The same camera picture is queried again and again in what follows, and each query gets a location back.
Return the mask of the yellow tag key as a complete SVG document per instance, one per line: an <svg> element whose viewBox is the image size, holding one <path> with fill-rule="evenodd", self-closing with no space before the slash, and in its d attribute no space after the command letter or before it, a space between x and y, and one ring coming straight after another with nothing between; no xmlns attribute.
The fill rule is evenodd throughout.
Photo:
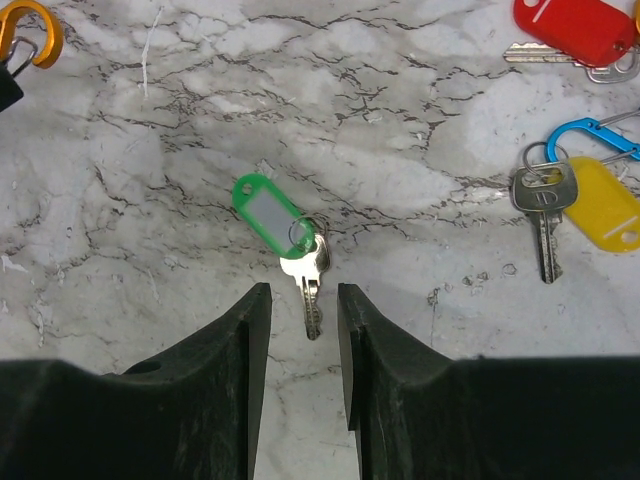
<svg viewBox="0 0 640 480"><path fill-rule="evenodd" d="M639 199L607 167L622 159L566 157L533 164L527 146L514 171L511 202L528 217L535 232L542 281L554 283L562 271L555 253L554 231L568 218L599 249L615 254L639 249Z"/></svg>

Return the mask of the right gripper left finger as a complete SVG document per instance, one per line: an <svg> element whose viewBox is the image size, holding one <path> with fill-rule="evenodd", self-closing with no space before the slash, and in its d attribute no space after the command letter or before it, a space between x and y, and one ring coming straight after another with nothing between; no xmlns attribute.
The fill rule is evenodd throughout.
<svg viewBox="0 0 640 480"><path fill-rule="evenodd" d="M5 479L250 479L272 312L253 286L225 314L122 374L1 365Z"/></svg>

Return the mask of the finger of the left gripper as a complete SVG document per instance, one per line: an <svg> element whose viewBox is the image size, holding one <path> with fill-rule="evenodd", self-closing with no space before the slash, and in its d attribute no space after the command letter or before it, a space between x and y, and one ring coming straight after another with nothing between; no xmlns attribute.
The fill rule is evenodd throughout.
<svg viewBox="0 0 640 480"><path fill-rule="evenodd" d="M3 63L0 63L0 112L24 97L24 92Z"/></svg>

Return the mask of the red tag key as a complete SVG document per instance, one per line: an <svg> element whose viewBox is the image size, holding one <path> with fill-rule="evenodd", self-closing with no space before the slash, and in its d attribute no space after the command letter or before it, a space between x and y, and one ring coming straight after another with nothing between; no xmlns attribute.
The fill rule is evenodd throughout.
<svg viewBox="0 0 640 480"><path fill-rule="evenodd" d="M639 76L638 25L604 1L515 1L516 25L534 37L503 53L510 63L570 63L597 84Z"/></svg>

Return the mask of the green tag key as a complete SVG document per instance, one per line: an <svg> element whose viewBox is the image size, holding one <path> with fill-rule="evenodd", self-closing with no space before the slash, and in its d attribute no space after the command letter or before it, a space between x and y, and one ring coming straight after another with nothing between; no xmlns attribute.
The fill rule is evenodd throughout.
<svg viewBox="0 0 640 480"><path fill-rule="evenodd" d="M321 335L318 293L322 275L331 266L326 236L302 214L266 176L240 177L232 189L232 205L245 222L279 257L281 270L299 289L307 338Z"/></svg>

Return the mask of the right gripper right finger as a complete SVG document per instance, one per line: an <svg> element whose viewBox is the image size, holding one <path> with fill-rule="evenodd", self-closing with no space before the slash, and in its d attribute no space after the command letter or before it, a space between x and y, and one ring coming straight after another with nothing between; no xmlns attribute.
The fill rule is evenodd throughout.
<svg viewBox="0 0 640 480"><path fill-rule="evenodd" d="M635 356L452 360L337 291L348 428L363 479L635 479Z"/></svg>

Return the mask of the orange carabiner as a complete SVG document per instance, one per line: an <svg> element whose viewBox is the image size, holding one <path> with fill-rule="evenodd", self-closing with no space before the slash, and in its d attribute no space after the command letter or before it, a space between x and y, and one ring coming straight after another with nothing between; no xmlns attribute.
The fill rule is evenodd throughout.
<svg viewBox="0 0 640 480"><path fill-rule="evenodd" d="M1 2L1 64L12 77L30 67L51 68L63 46L62 22L46 1Z"/></svg>

